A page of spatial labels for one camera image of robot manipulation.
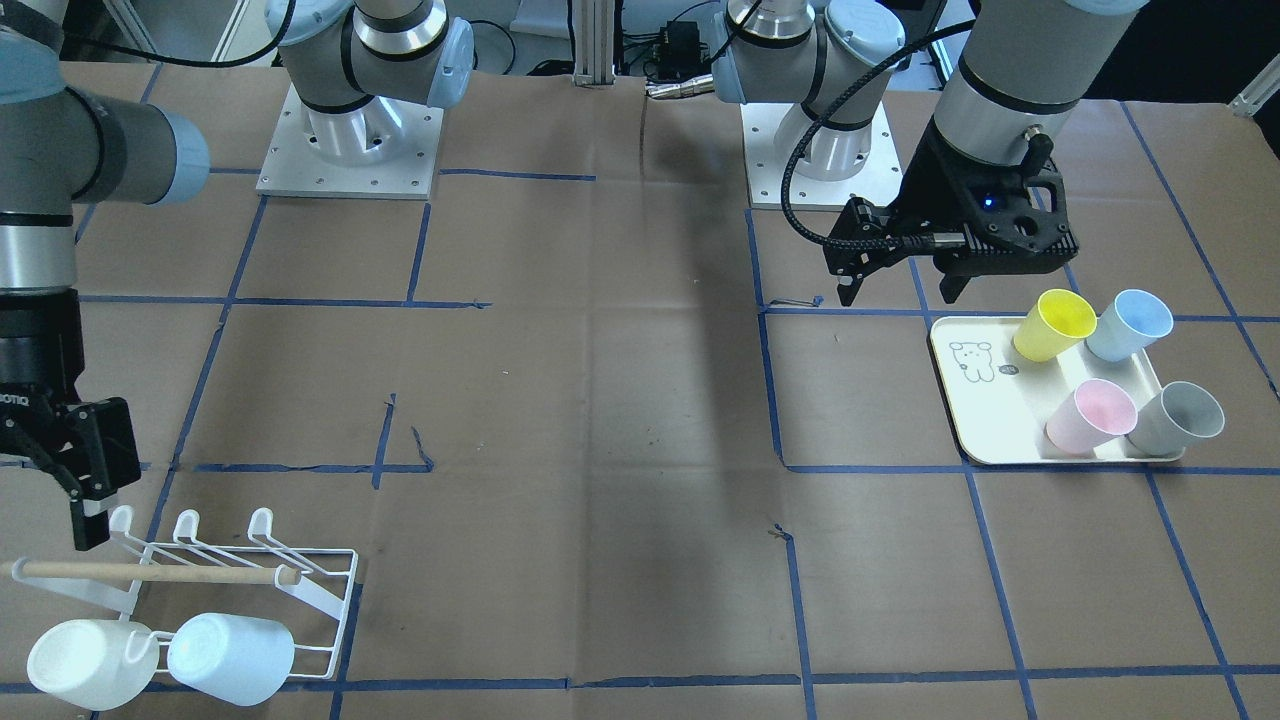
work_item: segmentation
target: cream rectangular tray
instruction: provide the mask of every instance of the cream rectangular tray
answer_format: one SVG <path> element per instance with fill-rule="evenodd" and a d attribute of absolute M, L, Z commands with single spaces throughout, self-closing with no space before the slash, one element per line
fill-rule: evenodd
<path fill-rule="evenodd" d="M 1126 438 L 1103 443 L 1088 455 L 1068 455 L 1044 436 L 1044 423 L 1089 378 L 1116 383 L 1138 407 L 1162 387 L 1147 354 L 1121 363 L 1097 359 L 1084 343 L 1048 363 L 1032 363 L 1014 350 L 1021 318 L 952 316 L 933 323 L 929 346 L 951 409 L 960 447 L 986 465 L 1169 462 L 1178 455 L 1152 456 Z"/>

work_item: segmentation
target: light blue joint cap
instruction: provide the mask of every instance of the light blue joint cap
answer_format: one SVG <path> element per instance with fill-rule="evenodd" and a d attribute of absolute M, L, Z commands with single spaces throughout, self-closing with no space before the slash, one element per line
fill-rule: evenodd
<path fill-rule="evenodd" d="M 280 45 L 311 40 L 340 20 L 355 4 L 356 0 L 298 0 L 293 8 L 293 19 L 289 20 L 289 31 L 284 33 Z M 288 8 L 288 0 L 270 0 L 266 4 L 266 29 L 271 32 L 271 37 L 280 32 L 284 10 Z"/>
<path fill-rule="evenodd" d="M 712 19 L 710 47 L 717 50 L 728 41 L 728 31 L 724 29 L 724 13 L 716 13 Z M 737 63 L 733 61 L 733 49 L 730 47 L 721 55 L 719 60 L 712 63 L 712 82 L 716 85 L 716 97 L 722 102 L 746 105 L 746 92 L 742 90 L 742 78 L 737 74 Z"/>
<path fill-rule="evenodd" d="M 29 37 L 0 28 L 0 105 L 40 100 L 65 87 L 56 53 Z"/>
<path fill-rule="evenodd" d="M 173 182 L 169 183 L 169 192 L 165 192 L 164 197 L 150 205 L 168 205 L 170 202 L 191 200 L 204 190 L 205 181 L 209 179 L 209 145 L 205 142 L 205 136 L 200 133 L 196 123 L 164 108 L 156 108 L 156 110 L 160 110 L 164 119 L 169 120 L 169 129 L 173 131 L 173 142 L 178 156 L 174 163 Z"/>
<path fill-rule="evenodd" d="M 1064 0 L 1076 10 L 1093 13 L 1094 15 L 1128 15 L 1140 10 L 1147 0 Z"/>
<path fill-rule="evenodd" d="M 453 18 L 449 33 L 444 36 L 444 45 L 440 46 L 431 90 L 426 94 L 428 105 L 449 109 L 462 101 L 462 96 L 467 94 L 467 83 L 471 82 L 471 54 L 475 46 L 471 23 Z"/>
<path fill-rule="evenodd" d="M 874 0 L 832 0 L 831 36 L 868 65 L 878 65 L 904 45 L 906 31 L 892 10 Z"/>

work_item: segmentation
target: yellow cup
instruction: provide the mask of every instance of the yellow cup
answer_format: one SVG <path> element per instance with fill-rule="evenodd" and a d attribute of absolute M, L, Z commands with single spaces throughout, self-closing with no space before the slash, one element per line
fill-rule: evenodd
<path fill-rule="evenodd" d="M 1034 363 L 1044 363 L 1093 334 L 1098 315 L 1087 300 L 1069 290 L 1044 291 L 1014 333 L 1014 348 Z"/>

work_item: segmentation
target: bear drawing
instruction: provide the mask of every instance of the bear drawing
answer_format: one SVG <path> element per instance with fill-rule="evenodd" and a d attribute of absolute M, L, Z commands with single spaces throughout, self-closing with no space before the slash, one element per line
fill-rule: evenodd
<path fill-rule="evenodd" d="M 996 379 L 989 342 L 952 342 L 951 354 L 970 383 L 989 383 Z"/>

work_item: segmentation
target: cup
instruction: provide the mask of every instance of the cup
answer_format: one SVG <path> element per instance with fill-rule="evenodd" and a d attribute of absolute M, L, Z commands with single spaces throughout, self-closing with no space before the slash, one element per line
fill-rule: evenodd
<path fill-rule="evenodd" d="M 160 666 L 151 630 L 125 620 L 68 620 L 36 641 L 27 678 L 86 710 L 113 710 L 138 697 Z"/>
<path fill-rule="evenodd" d="M 1175 455 L 1217 437 L 1226 427 L 1222 406 L 1196 383 L 1178 380 L 1165 386 L 1138 413 L 1138 427 L 1129 442 L 1149 455 Z"/>
<path fill-rule="evenodd" d="M 1158 297 L 1144 290 L 1123 290 L 1084 345 L 1098 357 L 1119 363 L 1172 329 L 1174 314 Z"/>
<path fill-rule="evenodd" d="M 1014 348 L 1033 363 L 1046 363 L 1089 337 L 1097 325 L 1087 300 L 1069 290 L 1047 290 L 1014 332 Z"/>
<path fill-rule="evenodd" d="M 205 612 L 174 633 L 168 664 L 184 685 L 232 705 L 257 705 L 289 676 L 293 634 L 275 620 Z"/>
<path fill-rule="evenodd" d="M 1059 405 L 1044 433 L 1064 452 L 1084 455 L 1134 428 L 1138 407 L 1120 386 L 1092 378 L 1079 384 Z"/>

